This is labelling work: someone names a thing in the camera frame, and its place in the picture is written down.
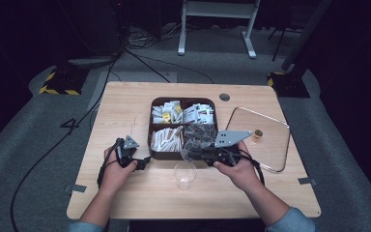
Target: gray carpet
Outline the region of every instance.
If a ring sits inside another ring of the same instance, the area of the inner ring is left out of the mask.
[[[215,84],[266,85],[267,74],[281,71],[280,65],[298,35],[286,34],[277,59],[272,62],[278,35],[269,41],[271,31],[253,31],[251,38],[258,57],[252,60],[245,51],[241,30],[193,31],[187,35],[185,56],[177,55],[178,37],[132,52],[198,71],[144,59],[157,71],[174,73],[180,83],[211,83],[211,79]],[[34,97],[0,133],[0,231],[13,230],[10,206],[17,184],[68,132],[60,125],[71,118],[80,119],[87,112],[107,71],[107,67],[91,70],[81,96],[39,94],[51,69],[31,81]],[[141,73],[142,81],[158,81],[154,74],[144,75],[151,71],[127,53],[118,60],[113,72]],[[371,185],[327,115],[319,99],[317,80],[311,72],[303,80],[310,99],[279,102],[304,166],[318,182],[314,189],[322,215],[314,220],[321,231],[371,231]],[[19,231],[63,231],[71,222],[66,216],[70,194],[64,188],[76,179],[89,136],[87,117],[26,179],[14,205]],[[113,219],[111,231],[126,231],[127,224],[126,220]]]

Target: person's left hand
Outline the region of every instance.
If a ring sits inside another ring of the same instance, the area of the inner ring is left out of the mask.
[[[110,149],[111,147],[104,151],[104,158],[106,158]],[[116,194],[116,192],[126,182],[126,179],[130,173],[134,171],[137,165],[137,160],[132,161],[127,167],[123,168],[119,162],[116,161],[116,151],[113,150],[107,163],[110,164],[108,164],[104,170],[103,180],[101,181],[99,191],[109,194]]]

